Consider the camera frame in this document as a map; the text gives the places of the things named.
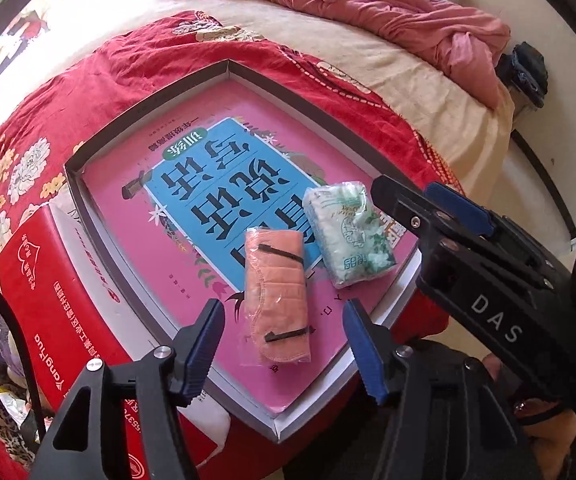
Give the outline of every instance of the pink blanket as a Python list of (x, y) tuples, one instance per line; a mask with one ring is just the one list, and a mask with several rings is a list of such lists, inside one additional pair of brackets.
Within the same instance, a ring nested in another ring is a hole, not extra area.
[(439, 0), (269, 1), (369, 30), (432, 64), (486, 106), (498, 105), (494, 67), (510, 28), (490, 14)]

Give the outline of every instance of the black cable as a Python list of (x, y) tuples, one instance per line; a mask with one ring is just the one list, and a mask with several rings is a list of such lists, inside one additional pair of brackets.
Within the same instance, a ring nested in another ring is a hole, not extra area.
[(561, 214), (564, 224), (566, 224), (566, 229), (568, 229), (570, 239), (572, 240), (576, 238), (575, 221), (573, 220), (572, 215), (570, 214), (570, 210), (568, 209), (566, 202), (564, 202), (561, 193), (559, 193), (559, 189), (555, 185), (553, 179), (550, 177), (548, 170), (546, 170), (542, 162), (539, 160), (537, 154), (522, 137), (521, 133), (519, 133), (517, 130), (513, 130), (510, 132), (510, 138), (513, 139), (514, 143), (519, 147), (520, 150), (522, 150), (522, 153), (528, 159), (528, 162), (530, 162), (530, 165), (534, 168), (534, 170), (537, 172), (537, 175), (542, 180), (543, 185), (546, 186), (546, 190), (548, 190), (548, 193), (555, 203), (555, 206), (557, 206), (557, 210), (559, 211), (559, 214)]
[(42, 403), (39, 397), (39, 388), (37, 387), (37, 381), (34, 378), (33, 364), (30, 361), (30, 351), (28, 350), (28, 345), (26, 344), (26, 339), (24, 338), (24, 333), (22, 332), (21, 326), (17, 321), (17, 317), (15, 317), (15, 314), (12, 312), (10, 305), (1, 293), (0, 314), (8, 325), (8, 329), (12, 334), (12, 339), (17, 345), (19, 360), (21, 361), (21, 366), (24, 369), (26, 383), (28, 384), (28, 393), (30, 393), (30, 403), (33, 408), (34, 420), (37, 424), (39, 441), (42, 441), (46, 435), (46, 425), (44, 424), (44, 412), (42, 410)]

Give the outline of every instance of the green label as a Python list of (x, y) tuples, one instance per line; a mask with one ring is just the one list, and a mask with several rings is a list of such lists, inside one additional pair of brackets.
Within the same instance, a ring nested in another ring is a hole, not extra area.
[(174, 160), (183, 152), (186, 152), (201, 140), (204, 140), (207, 136), (208, 130), (205, 128), (195, 128), (194, 130), (190, 130), (188, 133), (183, 134), (180, 139), (177, 139), (164, 150), (164, 159)]

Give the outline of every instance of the red floral bedspread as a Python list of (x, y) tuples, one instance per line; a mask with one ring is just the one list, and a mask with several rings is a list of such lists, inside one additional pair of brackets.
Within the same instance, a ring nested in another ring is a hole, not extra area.
[[(66, 210), (74, 208), (63, 164), (83, 141), (146, 96), (223, 59), (253, 68), (322, 108), (379, 149), (418, 186), (440, 181), (460, 189), (432, 147), (359, 82), (313, 56), (237, 27), (222, 27), (202, 12), (182, 12), (107, 41), (30, 94), (0, 126), (0, 251), (43, 202), (56, 200)], [(447, 315), (417, 294), (395, 333), (405, 340), (440, 332), (446, 323)], [(241, 463), (247, 453), (247, 469), (233, 478), (260, 478), (254, 464), (268, 464), (261, 454), (269, 451), (264, 445), (253, 448), (229, 439), (221, 455), (202, 469), (202, 476), (217, 477), (221, 463), (227, 466), (235, 456)], [(0, 476), (25, 474), (0, 442)]]

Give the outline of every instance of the blue gripper pad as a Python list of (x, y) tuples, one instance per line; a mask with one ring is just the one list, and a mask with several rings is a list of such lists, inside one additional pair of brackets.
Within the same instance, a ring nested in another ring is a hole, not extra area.
[(359, 300), (346, 302), (342, 322), (366, 392), (383, 405), (390, 395), (386, 374), (394, 349), (390, 331), (373, 324)]
[(222, 338), (226, 325), (226, 313), (222, 302), (210, 300), (215, 303), (209, 308), (207, 304), (199, 315), (195, 325), (203, 323), (194, 345), (186, 359), (186, 373), (184, 374), (184, 387), (182, 394), (190, 402), (202, 392), (212, 359)]
[(426, 186), (424, 195), (473, 234), (484, 238), (494, 234), (495, 225), (488, 212), (450, 187), (431, 182)]

